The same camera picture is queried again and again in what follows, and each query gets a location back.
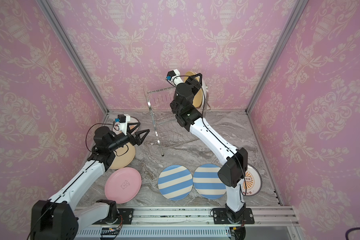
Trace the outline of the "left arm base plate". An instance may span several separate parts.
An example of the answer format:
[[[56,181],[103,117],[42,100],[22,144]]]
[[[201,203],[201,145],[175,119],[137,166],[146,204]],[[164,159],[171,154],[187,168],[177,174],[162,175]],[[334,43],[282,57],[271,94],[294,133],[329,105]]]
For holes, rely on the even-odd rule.
[[[94,225],[117,225],[118,226],[121,224],[121,221],[123,221],[123,226],[131,225],[132,220],[133,220],[134,210],[135,209],[133,209],[133,208],[118,209],[119,215],[117,216],[117,218],[115,220],[113,220],[113,221],[99,220],[99,221],[95,222]]]

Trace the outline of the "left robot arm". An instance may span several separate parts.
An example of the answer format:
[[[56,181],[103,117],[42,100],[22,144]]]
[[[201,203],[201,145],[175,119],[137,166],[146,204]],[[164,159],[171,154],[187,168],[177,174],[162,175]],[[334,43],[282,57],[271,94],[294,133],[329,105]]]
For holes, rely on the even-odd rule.
[[[129,123],[123,123],[125,131],[116,134],[108,124],[98,126],[95,144],[83,168],[48,200],[33,205],[29,240],[73,240],[78,232],[98,221],[111,224],[122,221],[117,203],[112,200],[98,200],[81,211],[76,211],[76,207],[92,184],[110,168],[116,150],[127,144],[140,146],[150,130],[135,131]]]

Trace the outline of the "blue striped plate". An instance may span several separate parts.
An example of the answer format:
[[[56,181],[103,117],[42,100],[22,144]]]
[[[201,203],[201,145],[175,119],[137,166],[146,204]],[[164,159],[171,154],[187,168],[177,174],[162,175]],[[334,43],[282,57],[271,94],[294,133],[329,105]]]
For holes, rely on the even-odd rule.
[[[202,197],[215,200],[226,193],[226,186],[218,176],[220,169],[213,164],[204,164],[195,170],[193,175],[194,187]]]
[[[160,173],[158,188],[166,199],[182,200],[189,195],[193,188],[193,176],[184,166],[169,166]]]

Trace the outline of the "yellow bear plate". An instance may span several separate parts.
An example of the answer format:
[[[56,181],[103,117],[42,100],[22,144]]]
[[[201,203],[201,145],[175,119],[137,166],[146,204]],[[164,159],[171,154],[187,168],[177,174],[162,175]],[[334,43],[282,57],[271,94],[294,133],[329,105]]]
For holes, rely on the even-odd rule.
[[[183,82],[185,83],[186,80],[189,78],[189,76],[193,76],[193,75],[196,75],[196,73],[193,71],[186,72],[186,76],[184,77]],[[196,109],[199,109],[202,106],[202,104],[203,104],[202,90],[199,90],[194,97],[193,106]]]

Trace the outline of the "steel two-tier dish rack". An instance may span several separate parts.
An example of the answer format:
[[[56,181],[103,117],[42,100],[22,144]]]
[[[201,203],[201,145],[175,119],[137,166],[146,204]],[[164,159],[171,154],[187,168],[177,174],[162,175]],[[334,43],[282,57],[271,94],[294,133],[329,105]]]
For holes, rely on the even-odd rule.
[[[162,156],[165,155],[167,149],[198,139],[181,127],[172,113],[170,103],[173,100],[174,92],[175,87],[172,86],[144,91],[154,126],[154,133]]]

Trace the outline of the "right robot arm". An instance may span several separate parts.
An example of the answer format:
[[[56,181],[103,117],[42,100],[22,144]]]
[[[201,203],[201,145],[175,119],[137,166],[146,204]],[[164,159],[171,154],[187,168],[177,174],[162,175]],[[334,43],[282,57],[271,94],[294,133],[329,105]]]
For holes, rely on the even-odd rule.
[[[171,111],[178,124],[200,139],[220,161],[222,168],[218,171],[218,177],[227,190],[227,217],[232,223],[242,223],[246,212],[242,185],[246,181],[248,152],[226,141],[209,125],[204,113],[193,105],[197,93],[202,93],[202,100],[206,99],[203,75],[188,76],[186,81],[182,77],[178,70],[169,71],[166,76],[166,81],[175,87]]]

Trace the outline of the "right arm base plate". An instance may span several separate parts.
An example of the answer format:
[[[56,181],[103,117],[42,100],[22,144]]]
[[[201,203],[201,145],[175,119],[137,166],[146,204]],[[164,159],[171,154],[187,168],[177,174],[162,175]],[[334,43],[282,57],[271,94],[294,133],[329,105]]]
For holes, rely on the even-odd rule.
[[[230,208],[213,208],[211,216],[215,225],[252,225],[255,223],[253,212],[250,208],[233,212]]]

